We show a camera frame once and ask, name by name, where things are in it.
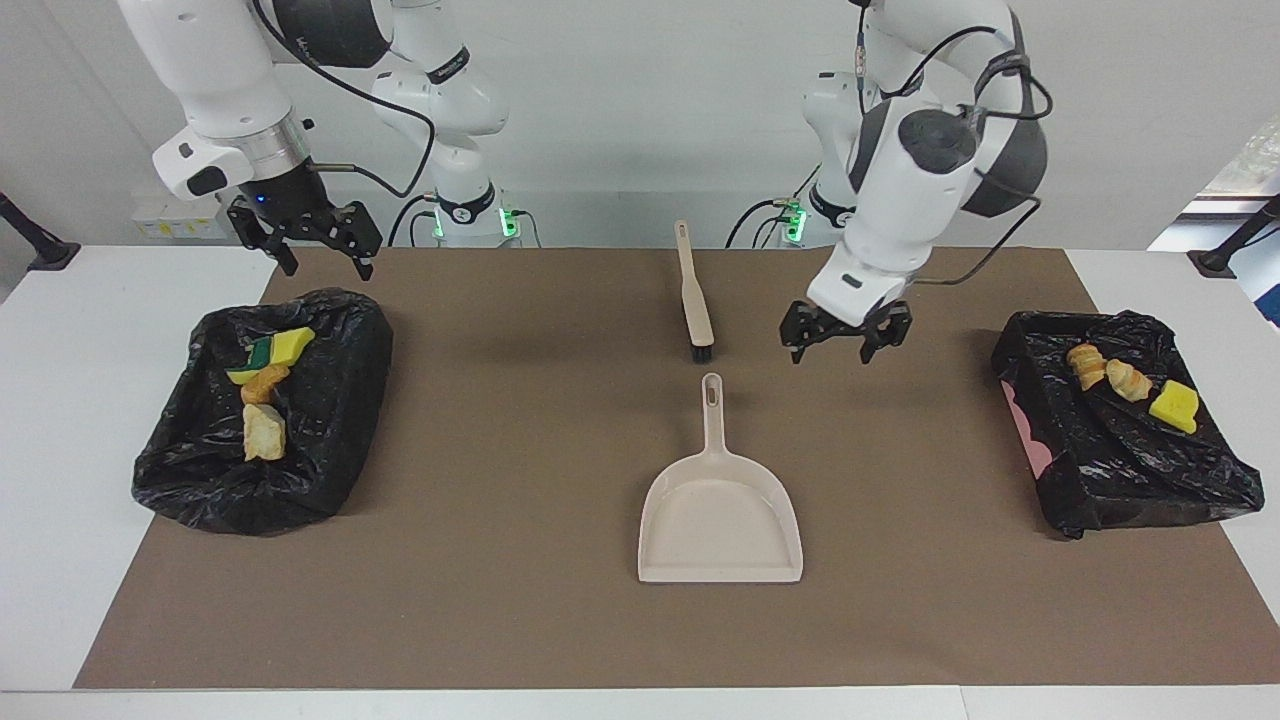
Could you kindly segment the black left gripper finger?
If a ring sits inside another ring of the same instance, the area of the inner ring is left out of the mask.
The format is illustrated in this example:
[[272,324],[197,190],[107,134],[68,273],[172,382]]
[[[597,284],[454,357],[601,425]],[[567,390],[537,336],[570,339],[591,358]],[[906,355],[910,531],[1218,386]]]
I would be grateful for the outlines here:
[[815,343],[822,331],[817,310],[808,302],[791,302],[780,323],[780,342],[790,352],[794,365],[799,365],[806,348]]
[[861,325],[861,363],[869,364],[882,348],[901,346],[911,323],[913,314],[908,304],[876,309]]

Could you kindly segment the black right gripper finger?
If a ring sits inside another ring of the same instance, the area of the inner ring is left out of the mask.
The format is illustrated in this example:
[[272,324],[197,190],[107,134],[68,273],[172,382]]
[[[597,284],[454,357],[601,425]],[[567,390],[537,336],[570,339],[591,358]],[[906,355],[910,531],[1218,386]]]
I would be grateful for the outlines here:
[[342,252],[361,281],[374,274],[374,258],[384,243],[380,231],[362,202],[329,208],[317,220],[317,241]]
[[227,206],[227,218],[243,247],[264,252],[275,261],[285,275],[293,277],[296,274],[298,261],[287,245],[285,236],[280,231],[268,233],[244,196],[237,196]]

